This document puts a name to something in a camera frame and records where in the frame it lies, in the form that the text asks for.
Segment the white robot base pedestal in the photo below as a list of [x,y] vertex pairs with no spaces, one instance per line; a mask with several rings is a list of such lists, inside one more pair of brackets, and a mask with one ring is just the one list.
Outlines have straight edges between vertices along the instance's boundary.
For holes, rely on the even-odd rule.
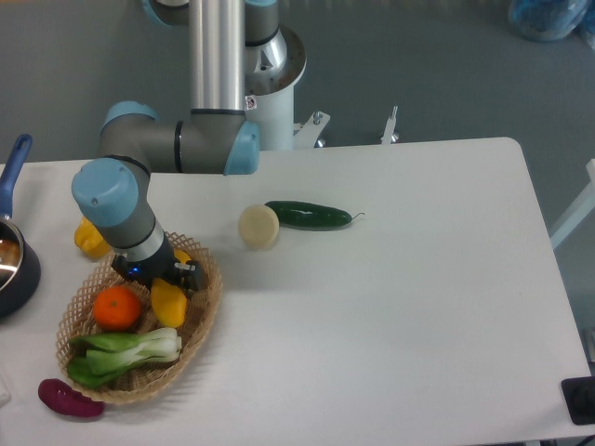
[[294,121],[295,87],[307,66],[303,43],[281,25],[268,42],[245,49],[246,117],[259,125],[263,151],[323,148],[331,116],[315,111]]

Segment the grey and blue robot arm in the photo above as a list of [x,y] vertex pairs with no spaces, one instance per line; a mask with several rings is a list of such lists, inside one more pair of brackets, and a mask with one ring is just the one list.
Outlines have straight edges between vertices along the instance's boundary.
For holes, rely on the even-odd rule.
[[151,175],[191,173],[250,175],[258,168],[259,129],[245,115],[245,51],[279,31],[274,1],[153,1],[162,20],[186,10],[189,27],[191,117],[158,122],[151,108],[120,102],[100,132],[99,158],[73,177],[82,214],[113,249],[113,269],[146,287],[162,279],[197,291],[204,273],[173,251],[151,209]]

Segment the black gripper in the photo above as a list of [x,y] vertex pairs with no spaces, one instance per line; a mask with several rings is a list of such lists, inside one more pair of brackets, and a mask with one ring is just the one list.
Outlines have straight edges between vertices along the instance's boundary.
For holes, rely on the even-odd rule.
[[143,260],[128,260],[116,255],[111,266],[127,282],[151,288],[154,279],[161,279],[177,286],[187,297],[199,292],[205,283],[205,272],[200,262],[191,259],[180,263],[169,241],[163,241],[154,254]]

